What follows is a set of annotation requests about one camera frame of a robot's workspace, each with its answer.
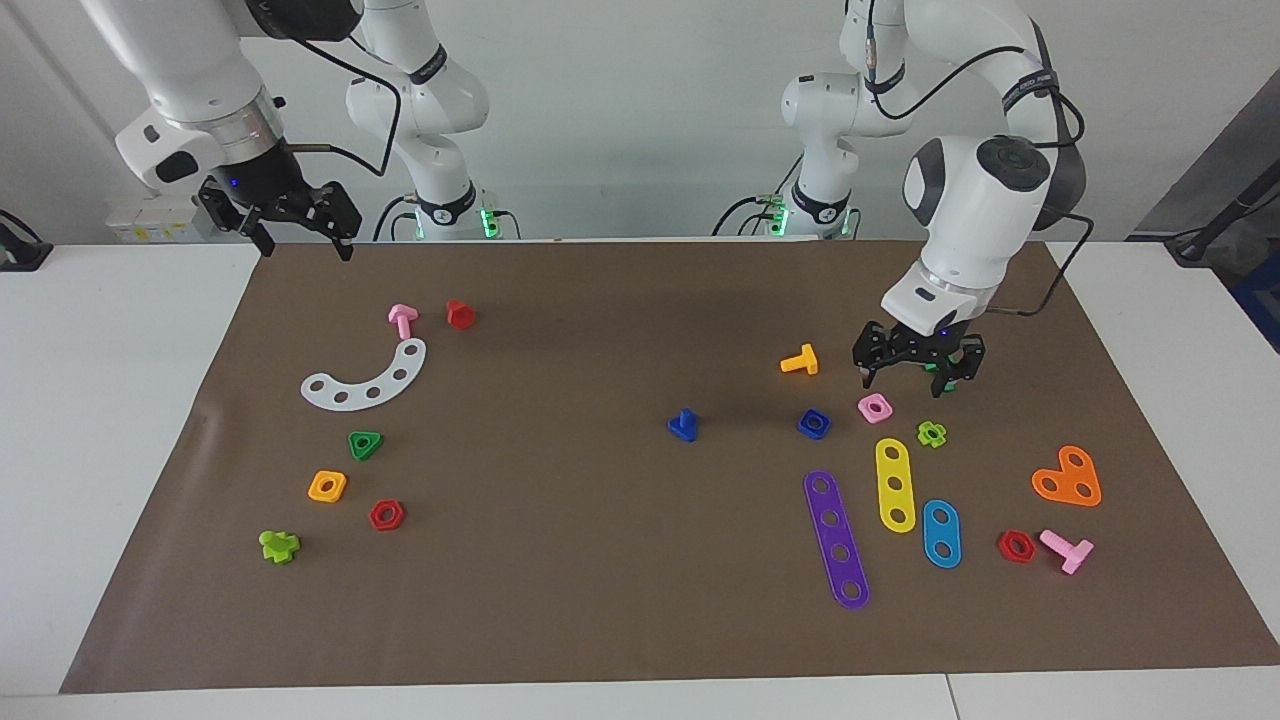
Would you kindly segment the yellow three-hole plastic strip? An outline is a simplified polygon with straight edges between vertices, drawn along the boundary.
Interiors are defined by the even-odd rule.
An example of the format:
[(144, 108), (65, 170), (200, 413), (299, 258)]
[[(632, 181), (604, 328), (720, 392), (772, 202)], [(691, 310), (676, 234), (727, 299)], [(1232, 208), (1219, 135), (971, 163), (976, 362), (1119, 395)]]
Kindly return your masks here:
[(891, 532), (906, 534), (916, 527), (916, 502), (908, 447), (884, 437), (876, 445), (876, 488), (879, 519)]

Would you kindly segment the black clamp mount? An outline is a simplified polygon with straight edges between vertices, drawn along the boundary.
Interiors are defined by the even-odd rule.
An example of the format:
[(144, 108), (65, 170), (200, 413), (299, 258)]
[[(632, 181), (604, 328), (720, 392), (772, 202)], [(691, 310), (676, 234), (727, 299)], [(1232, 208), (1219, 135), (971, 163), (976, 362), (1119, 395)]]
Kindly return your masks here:
[(52, 250), (28, 223), (0, 208), (0, 273), (36, 272)]

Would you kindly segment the blue two-hole plastic strip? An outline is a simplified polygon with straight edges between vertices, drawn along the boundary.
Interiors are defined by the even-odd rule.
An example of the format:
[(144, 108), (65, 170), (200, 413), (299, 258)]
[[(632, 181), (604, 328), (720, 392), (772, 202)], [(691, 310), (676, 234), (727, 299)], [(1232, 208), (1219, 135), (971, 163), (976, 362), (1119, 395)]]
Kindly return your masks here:
[(946, 500), (931, 498), (923, 509), (923, 553), (936, 568), (951, 570), (963, 561), (963, 527)]

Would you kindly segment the blue crate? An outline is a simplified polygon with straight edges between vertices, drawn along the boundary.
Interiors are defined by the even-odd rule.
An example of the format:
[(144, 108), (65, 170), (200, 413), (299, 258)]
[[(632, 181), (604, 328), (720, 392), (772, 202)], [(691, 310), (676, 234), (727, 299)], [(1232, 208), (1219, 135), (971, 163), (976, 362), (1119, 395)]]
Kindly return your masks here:
[(1280, 354), (1280, 252), (1268, 256), (1231, 288), (1230, 295), (1256, 329)]

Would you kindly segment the brown paper table mat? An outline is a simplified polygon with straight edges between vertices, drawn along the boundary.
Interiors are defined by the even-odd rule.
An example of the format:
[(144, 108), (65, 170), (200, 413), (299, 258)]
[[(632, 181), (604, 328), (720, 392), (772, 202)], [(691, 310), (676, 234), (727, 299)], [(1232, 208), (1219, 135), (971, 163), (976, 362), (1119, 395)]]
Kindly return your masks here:
[[(877, 425), (850, 348), (910, 243), (292, 246), (257, 263), (61, 684), (68, 693), (265, 685), (603, 682), (1280, 664), (1094, 327), (1068, 288), (975, 324), (988, 356), (942, 398), (897, 365)], [(477, 313), (457, 331), (445, 302)], [(416, 380), (358, 413), (300, 393), (358, 383), (419, 310)], [(817, 375), (780, 370), (813, 345)], [(682, 442), (667, 421), (699, 418)], [(797, 430), (815, 407), (823, 439)], [(922, 421), (948, 442), (922, 446)], [(375, 430), (365, 462), (348, 436)], [(876, 445), (910, 455), (916, 527), (881, 521)], [(1097, 507), (1030, 487), (1075, 445)], [(307, 497), (316, 471), (348, 483)], [(806, 506), (835, 475), (870, 600), (838, 606)], [(369, 512), (399, 500), (399, 529)], [(963, 527), (951, 570), (923, 506)], [(998, 536), (1036, 542), (1005, 560)], [(1074, 575), (1039, 541), (1093, 552)], [(300, 537), (292, 562), (259, 534)]]

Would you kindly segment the orange angled three-hole plate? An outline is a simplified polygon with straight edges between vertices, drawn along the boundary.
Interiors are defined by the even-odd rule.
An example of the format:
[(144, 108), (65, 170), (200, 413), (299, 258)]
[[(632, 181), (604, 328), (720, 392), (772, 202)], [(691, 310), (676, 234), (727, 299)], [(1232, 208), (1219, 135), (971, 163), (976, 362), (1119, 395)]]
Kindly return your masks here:
[(1030, 477), (1032, 489), (1050, 502), (1097, 507), (1102, 501), (1100, 478), (1091, 455), (1075, 445), (1059, 450), (1059, 468), (1041, 468)]

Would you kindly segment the white curved five-hole plate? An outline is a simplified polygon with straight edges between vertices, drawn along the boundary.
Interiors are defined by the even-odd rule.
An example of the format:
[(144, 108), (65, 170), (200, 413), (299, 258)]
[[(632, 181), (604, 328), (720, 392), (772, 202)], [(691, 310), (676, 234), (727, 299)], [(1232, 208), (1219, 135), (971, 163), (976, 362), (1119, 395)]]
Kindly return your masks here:
[(372, 379), (347, 383), (326, 373), (306, 377), (300, 384), (303, 400), (330, 413), (358, 413), (398, 397), (416, 380), (428, 357), (428, 343), (411, 337), (396, 346), (385, 370)]

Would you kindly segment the black stand pole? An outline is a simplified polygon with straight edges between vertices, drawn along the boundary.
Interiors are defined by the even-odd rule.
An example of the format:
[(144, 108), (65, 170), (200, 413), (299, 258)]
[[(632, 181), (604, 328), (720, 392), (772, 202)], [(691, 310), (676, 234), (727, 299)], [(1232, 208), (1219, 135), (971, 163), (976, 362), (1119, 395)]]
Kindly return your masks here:
[(1181, 266), (1201, 263), (1210, 246), (1243, 218), (1266, 209), (1280, 199), (1280, 158), (1272, 161), (1238, 196), (1202, 227), (1175, 233), (1164, 242)]

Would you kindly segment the purple four-hole plastic strip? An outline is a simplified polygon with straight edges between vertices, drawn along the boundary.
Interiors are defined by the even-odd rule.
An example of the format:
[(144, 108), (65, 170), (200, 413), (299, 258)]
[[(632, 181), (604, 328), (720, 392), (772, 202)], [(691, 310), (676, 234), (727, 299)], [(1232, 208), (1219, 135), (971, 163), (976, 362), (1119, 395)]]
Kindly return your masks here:
[(864, 609), (870, 588), (838, 482), (829, 471), (814, 470), (803, 488), (835, 602), (846, 610)]

